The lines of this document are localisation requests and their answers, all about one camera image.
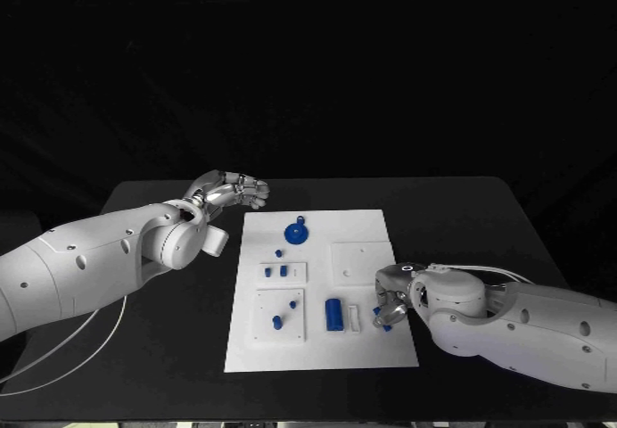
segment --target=cable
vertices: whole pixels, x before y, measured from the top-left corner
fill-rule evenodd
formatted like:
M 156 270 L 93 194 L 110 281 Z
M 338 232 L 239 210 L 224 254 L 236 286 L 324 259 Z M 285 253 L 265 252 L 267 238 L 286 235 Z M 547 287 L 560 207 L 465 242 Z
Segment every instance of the cable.
M 74 332 L 64 338 L 64 340 L 60 342 L 60 344 L 34 361 L 31 361 L 25 366 L 22 366 L 18 370 L 15 370 L 8 376 L 2 377 L 0 379 L 0 383 L 4 383 L 9 379 L 12 379 L 17 375 L 19 375 L 25 370 L 30 370 L 70 341 L 70 339 L 77 335 L 77 333 L 83 330 L 83 327 L 87 325 L 89 321 L 92 320 L 93 316 L 99 310 L 96 309 L 92 312 L 92 315 L 80 325 L 80 327 L 74 330 Z
M 497 274 L 507 276 L 510 279 L 513 279 L 517 282 L 533 284 L 533 282 L 528 281 L 521 275 L 515 274 L 514 272 L 510 272 L 508 270 L 500 269 L 498 267 L 463 266 L 463 265 L 438 265 L 438 264 L 432 264 L 430 266 L 440 266 L 443 268 L 461 269 L 461 270 L 479 270 L 484 272 L 494 272 Z
M 97 347 L 97 349 L 92 352 L 92 354 L 89 355 L 89 357 L 79 363 L 79 365 L 76 367 L 73 367 L 64 374 L 61 374 L 61 376 L 57 376 L 53 380 L 50 380 L 47 383 L 43 383 L 38 386 L 34 386 L 32 388 L 30 388 L 28 390 L 22 390 L 22 391 L 15 391 L 15 392 L 7 392 L 4 394 L 0 394 L 0 397 L 7 397 L 9 395 L 18 395 L 22 394 L 25 392 L 34 391 L 38 388 L 43 388 L 44 386 L 48 386 L 51 383 L 56 383 L 60 379 L 64 379 L 64 377 L 67 377 L 94 357 L 94 355 L 99 353 L 100 349 L 103 348 L 103 346 L 106 345 L 106 342 L 109 341 L 109 339 L 112 338 L 112 334 L 115 333 L 115 330 L 118 328 L 119 322 L 122 321 L 122 314 L 123 314 L 123 308 L 125 308 L 125 297 L 122 300 L 122 309 L 119 310 L 119 315 L 118 315 L 118 320 L 115 321 L 115 326 L 112 327 L 112 332 L 109 333 L 109 335 L 106 336 L 105 342 L 102 343 L 102 345 Z

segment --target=black background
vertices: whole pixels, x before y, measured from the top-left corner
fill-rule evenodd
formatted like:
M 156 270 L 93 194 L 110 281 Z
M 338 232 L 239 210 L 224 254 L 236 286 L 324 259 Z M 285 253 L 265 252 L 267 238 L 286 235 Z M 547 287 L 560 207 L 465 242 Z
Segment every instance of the black background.
M 11 1 L 0 37 L 0 209 L 43 228 L 213 168 L 495 176 L 570 286 L 617 300 L 612 10 Z

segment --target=wire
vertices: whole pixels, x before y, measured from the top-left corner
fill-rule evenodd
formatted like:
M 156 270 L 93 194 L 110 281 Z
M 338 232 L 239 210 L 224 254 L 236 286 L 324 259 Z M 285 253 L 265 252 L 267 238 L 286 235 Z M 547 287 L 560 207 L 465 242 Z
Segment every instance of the wire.
M 57 376 L 53 380 L 50 380 L 47 383 L 43 383 L 41 385 L 34 386 L 28 390 L 15 391 L 15 392 L 7 392 L 4 394 L 0 394 L 0 397 L 7 397 L 9 395 L 18 395 L 18 394 L 22 394 L 25 392 L 34 391 L 34 390 L 43 388 L 44 386 L 48 386 L 51 383 L 56 383 L 60 379 L 64 379 L 64 377 L 67 377 L 93 359 L 93 357 L 96 356 L 96 354 L 102 350 L 103 346 L 106 345 L 106 342 L 112 338 L 112 334 L 115 333 L 115 330 L 118 328 L 119 322 L 122 321 L 123 308 L 125 308 L 125 297 L 123 297 L 123 300 L 122 300 L 122 309 L 119 310 L 118 320 L 115 321 L 115 326 L 112 327 L 112 332 L 106 336 L 106 339 L 105 339 L 105 342 L 102 343 L 102 345 L 92 352 L 92 354 L 89 355 L 89 357 L 79 363 L 79 365 L 76 367 L 73 367 L 64 374 L 61 374 L 61 376 Z
M 25 370 L 30 370 L 47 357 L 51 356 L 51 354 L 67 344 L 67 342 L 70 341 L 70 339 L 77 335 L 77 333 L 83 330 L 83 327 L 87 325 L 89 321 L 92 320 L 93 316 L 96 315 L 96 313 L 99 312 L 99 310 L 96 309 L 92 312 L 92 315 L 89 316 L 89 318 L 86 319 L 86 321 L 83 322 L 83 324 L 80 325 L 80 327 L 74 330 L 74 332 L 64 338 L 64 340 L 60 342 L 60 344 L 34 361 L 31 361 L 25 366 L 22 366 L 18 370 L 15 370 L 8 376 L 2 377 L 0 379 L 0 383 L 4 383 L 5 381 L 8 381 L 9 379 L 12 379 L 17 375 L 19 375 Z
M 514 272 L 510 272 L 508 270 L 500 269 L 498 267 L 463 266 L 463 265 L 436 265 L 436 264 L 433 264 L 432 266 L 440 266 L 443 268 L 462 269 L 462 270 L 479 270 L 484 272 L 494 272 L 497 274 L 507 276 L 510 279 L 513 279 L 517 282 L 533 284 L 533 282 L 528 281 L 521 275 L 515 274 Z

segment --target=black table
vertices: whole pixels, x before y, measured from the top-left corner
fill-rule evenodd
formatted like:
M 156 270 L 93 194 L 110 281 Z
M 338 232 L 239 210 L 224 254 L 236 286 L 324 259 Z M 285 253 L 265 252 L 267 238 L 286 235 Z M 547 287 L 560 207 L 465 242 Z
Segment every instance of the black table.
M 466 178 L 270 180 L 266 210 L 380 209 L 396 260 L 507 268 L 538 284 L 566 286 L 502 181 Z M 187 181 L 128 182 L 103 212 L 184 194 Z M 243 208 L 213 224 L 230 233 L 217 259 L 201 253 L 128 297 L 123 322 L 100 354 L 58 383 L 0 398 L 17 420 L 613 420 L 617 395 L 573 391 L 510 373 L 481 358 L 436 349 L 409 316 L 419 368 L 224 374 Z M 97 347 L 115 302 L 70 344 L 5 391 L 64 372 Z M 35 358 L 83 317 L 41 326 L 24 351 Z

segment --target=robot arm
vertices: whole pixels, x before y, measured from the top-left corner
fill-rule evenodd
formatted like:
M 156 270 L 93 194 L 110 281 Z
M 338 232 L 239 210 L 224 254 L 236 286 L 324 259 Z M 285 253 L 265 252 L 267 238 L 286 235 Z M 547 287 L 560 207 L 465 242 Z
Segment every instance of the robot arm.
M 376 326 L 413 307 L 445 352 L 563 387 L 617 392 L 615 303 L 534 284 L 484 285 L 439 265 L 386 267 L 374 286 Z
M 207 222 L 223 206 L 257 209 L 267 187 L 210 171 L 182 199 L 86 218 L 48 230 L 0 257 L 0 341 L 102 308 L 198 251 L 218 256 L 227 234 Z

